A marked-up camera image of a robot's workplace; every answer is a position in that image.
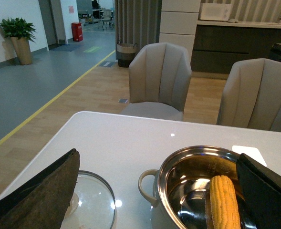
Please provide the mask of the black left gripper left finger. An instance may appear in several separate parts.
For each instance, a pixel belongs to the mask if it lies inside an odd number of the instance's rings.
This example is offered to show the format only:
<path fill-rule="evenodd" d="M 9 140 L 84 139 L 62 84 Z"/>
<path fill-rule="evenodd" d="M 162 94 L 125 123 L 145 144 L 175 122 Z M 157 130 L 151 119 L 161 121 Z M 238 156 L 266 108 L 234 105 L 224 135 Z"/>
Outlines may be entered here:
<path fill-rule="evenodd" d="M 74 193 L 80 154 L 72 149 L 0 200 L 0 229 L 59 229 Z"/>

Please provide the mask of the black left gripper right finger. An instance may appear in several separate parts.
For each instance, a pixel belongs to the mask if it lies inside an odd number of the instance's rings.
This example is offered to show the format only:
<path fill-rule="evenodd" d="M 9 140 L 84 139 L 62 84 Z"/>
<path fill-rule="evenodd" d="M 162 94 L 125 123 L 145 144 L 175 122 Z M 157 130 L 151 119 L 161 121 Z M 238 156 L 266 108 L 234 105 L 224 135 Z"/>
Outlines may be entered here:
<path fill-rule="evenodd" d="M 242 153 L 236 162 L 242 194 L 258 229 L 281 229 L 281 176 Z"/>

